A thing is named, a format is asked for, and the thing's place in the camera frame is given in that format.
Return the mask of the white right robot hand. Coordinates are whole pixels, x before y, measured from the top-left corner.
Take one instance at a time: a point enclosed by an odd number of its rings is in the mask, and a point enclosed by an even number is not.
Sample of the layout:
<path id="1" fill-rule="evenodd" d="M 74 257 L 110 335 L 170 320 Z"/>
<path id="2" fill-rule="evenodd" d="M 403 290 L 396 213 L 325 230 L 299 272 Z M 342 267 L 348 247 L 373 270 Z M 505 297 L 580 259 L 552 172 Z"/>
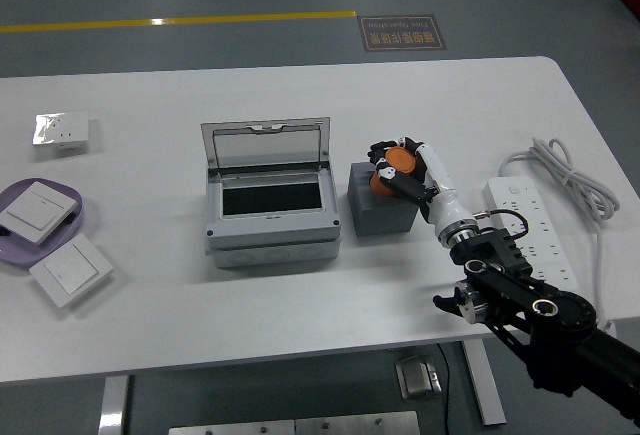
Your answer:
<path id="1" fill-rule="evenodd" d="M 399 149 L 413 160 L 412 171 L 402 170 L 392 161 L 393 152 Z M 433 147 L 400 137 L 371 145 L 367 156 L 381 185 L 416 205 L 425 221 L 434 226 L 441 245 L 451 248 L 477 235 L 478 224 L 460 203 L 452 179 Z"/>

